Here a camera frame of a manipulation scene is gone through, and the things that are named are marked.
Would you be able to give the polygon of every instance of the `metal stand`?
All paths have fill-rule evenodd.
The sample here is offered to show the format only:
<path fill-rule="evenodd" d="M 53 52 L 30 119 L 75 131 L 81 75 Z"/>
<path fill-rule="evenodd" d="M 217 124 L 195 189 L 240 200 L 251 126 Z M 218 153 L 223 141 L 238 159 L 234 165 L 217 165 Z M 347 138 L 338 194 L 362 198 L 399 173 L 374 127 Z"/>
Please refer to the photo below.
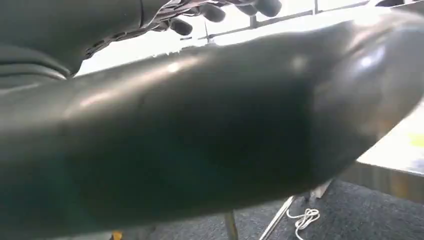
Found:
<path fill-rule="evenodd" d="M 320 199 L 323 197 L 324 193 L 327 191 L 331 180 L 326 183 L 318 186 L 317 188 L 307 192 L 304 197 L 306 201 L 309 201 L 311 197 Z M 290 208 L 290 205 L 295 201 L 297 196 L 291 196 L 283 203 L 281 208 L 275 214 L 274 218 L 271 220 L 269 225 L 266 227 L 265 231 L 260 236 L 259 240 L 267 240 L 270 235 L 273 233 L 276 226 L 280 223 L 281 219 L 286 214 L 287 210 Z M 226 233 L 229 240 L 239 240 L 239 235 L 237 232 L 236 220 L 234 218 L 234 212 L 228 212 L 224 215 L 224 222 L 226 227 Z"/>
<path fill-rule="evenodd" d="M 284 204 L 281 206 L 281 208 L 275 214 L 272 221 L 266 227 L 265 231 L 260 236 L 259 240 L 266 240 L 270 237 L 270 235 L 273 233 L 273 231 L 276 228 L 276 226 L 278 225 L 278 223 L 280 223 L 281 218 L 283 218 L 284 214 L 286 214 L 287 210 L 289 209 L 290 205 L 292 205 L 294 200 L 295 200 L 295 196 L 291 196 L 284 202 Z"/>

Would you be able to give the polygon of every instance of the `gray carpet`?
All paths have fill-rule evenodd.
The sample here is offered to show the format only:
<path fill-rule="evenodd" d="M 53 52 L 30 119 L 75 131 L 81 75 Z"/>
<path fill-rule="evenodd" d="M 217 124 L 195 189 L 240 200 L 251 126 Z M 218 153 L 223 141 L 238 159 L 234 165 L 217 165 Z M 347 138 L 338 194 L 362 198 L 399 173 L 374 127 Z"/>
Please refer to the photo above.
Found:
<path fill-rule="evenodd" d="M 237 211 L 240 240 L 257 240 L 283 201 Z M 321 218 L 300 231 L 305 240 L 421 240 L 424 206 L 354 184 L 334 181 L 323 199 L 297 199 L 290 213 L 317 208 Z M 221 215 L 158 225 L 148 240 L 226 240 Z M 294 219 L 284 217 L 270 240 L 296 240 Z"/>

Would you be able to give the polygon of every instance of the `glove finger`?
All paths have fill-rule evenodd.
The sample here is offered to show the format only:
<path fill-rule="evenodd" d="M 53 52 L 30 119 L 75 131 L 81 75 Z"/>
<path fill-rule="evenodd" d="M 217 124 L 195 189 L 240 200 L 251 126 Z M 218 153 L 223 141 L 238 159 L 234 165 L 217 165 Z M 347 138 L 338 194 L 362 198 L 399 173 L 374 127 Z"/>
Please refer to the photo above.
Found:
<path fill-rule="evenodd" d="M 212 4 L 203 4 L 200 7 L 201 14 L 209 21 L 219 23 L 224 20 L 226 13 L 218 6 Z"/>
<path fill-rule="evenodd" d="M 188 36 L 193 31 L 192 25 L 190 25 L 188 22 L 181 20 L 179 18 L 171 19 L 169 28 L 182 36 Z"/>
<path fill-rule="evenodd" d="M 258 13 L 258 10 L 252 5 L 236 5 L 236 7 L 249 17 L 255 16 Z"/>
<path fill-rule="evenodd" d="M 275 17 L 282 8 L 282 3 L 279 0 L 259 0 L 254 4 L 254 7 L 267 17 Z"/>

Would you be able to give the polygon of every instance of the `white cable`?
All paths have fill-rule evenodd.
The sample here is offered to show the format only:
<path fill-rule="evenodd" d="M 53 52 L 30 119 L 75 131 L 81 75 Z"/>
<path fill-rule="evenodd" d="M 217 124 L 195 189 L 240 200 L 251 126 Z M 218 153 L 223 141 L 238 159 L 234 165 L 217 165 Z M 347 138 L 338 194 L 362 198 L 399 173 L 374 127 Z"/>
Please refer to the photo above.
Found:
<path fill-rule="evenodd" d="M 306 208 L 304 214 L 298 215 L 298 216 L 291 216 L 289 214 L 288 209 L 286 214 L 287 214 L 287 217 L 291 219 L 299 219 L 294 223 L 294 226 L 296 227 L 296 231 L 294 233 L 296 234 L 296 237 L 299 240 L 304 240 L 303 238 L 301 238 L 301 236 L 299 236 L 299 230 L 305 229 L 309 224 L 318 220 L 321 216 L 320 211 L 318 209 L 311 209 L 311 208 Z"/>

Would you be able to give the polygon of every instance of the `yellow object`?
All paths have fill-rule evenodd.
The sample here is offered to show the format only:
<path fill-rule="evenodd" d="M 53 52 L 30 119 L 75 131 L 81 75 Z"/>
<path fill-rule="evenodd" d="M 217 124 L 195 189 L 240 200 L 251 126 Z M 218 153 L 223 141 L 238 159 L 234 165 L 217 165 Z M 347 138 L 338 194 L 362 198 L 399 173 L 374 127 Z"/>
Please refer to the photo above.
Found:
<path fill-rule="evenodd" d="M 114 231 L 112 233 L 112 239 L 113 240 L 121 240 L 122 239 L 122 232 L 120 232 L 120 231 Z"/>
<path fill-rule="evenodd" d="M 424 133 L 410 133 L 409 139 L 412 146 L 424 148 Z"/>

